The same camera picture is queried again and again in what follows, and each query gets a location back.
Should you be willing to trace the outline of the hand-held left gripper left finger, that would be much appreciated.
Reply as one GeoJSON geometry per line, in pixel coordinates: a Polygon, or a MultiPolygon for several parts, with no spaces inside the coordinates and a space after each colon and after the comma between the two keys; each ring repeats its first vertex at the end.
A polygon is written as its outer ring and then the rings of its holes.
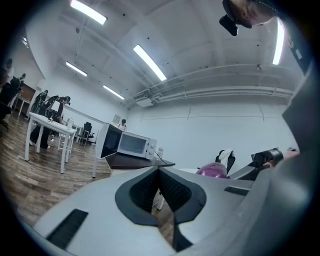
{"type": "Polygon", "coordinates": [[[175,250],[155,226],[131,222],[118,209],[117,189],[149,171],[131,170],[91,182],[47,211],[33,226],[44,238],[74,209],[87,212],[83,224],[67,246],[77,256],[172,256],[175,250]]]}

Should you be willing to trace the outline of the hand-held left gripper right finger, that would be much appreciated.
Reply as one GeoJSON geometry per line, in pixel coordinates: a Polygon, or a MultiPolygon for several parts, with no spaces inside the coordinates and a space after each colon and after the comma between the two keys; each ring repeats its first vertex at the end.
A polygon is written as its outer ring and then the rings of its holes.
{"type": "Polygon", "coordinates": [[[252,181],[159,168],[159,189],[173,212],[173,248],[180,252],[207,237],[244,200],[252,181]]]}

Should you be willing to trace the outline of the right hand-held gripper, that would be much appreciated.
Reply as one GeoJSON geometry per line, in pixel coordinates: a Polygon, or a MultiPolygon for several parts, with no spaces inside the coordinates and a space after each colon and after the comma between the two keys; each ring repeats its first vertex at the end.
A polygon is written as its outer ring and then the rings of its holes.
{"type": "Polygon", "coordinates": [[[275,167],[284,159],[283,153],[276,147],[251,155],[252,165],[245,166],[237,172],[231,174],[228,178],[231,180],[255,181],[258,174],[267,167],[275,167]]]}

